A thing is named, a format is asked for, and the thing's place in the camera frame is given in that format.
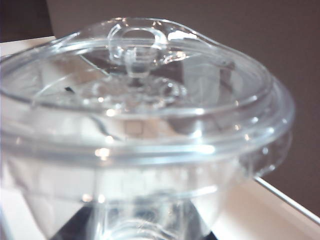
white table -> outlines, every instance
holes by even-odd
[[[14,54],[53,39],[0,43],[0,54]],[[2,229],[10,238],[44,239],[18,191],[2,191],[1,213]],[[318,240],[320,218],[258,178],[230,190],[212,230],[219,240]]]

gray wall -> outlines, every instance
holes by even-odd
[[[53,32],[66,35],[113,17],[187,25],[262,62],[292,92],[294,140],[287,161],[264,179],[320,216],[320,1],[47,0]]]

lid handle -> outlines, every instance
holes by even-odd
[[[129,26],[122,21],[109,32],[108,44],[110,59],[125,65],[129,77],[145,78],[164,61],[168,40],[159,29]]]

clear plastic lid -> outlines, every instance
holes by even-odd
[[[294,117],[262,64],[151,18],[115,18],[7,57],[1,102],[7,149],[108,166],[250,153]]]

clear plastic container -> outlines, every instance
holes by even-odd
[[[43,239],[202,239],[229,186],[285,158],[294,111],[263,65],[186,26],[103,21],[1,61],[1,187]]]

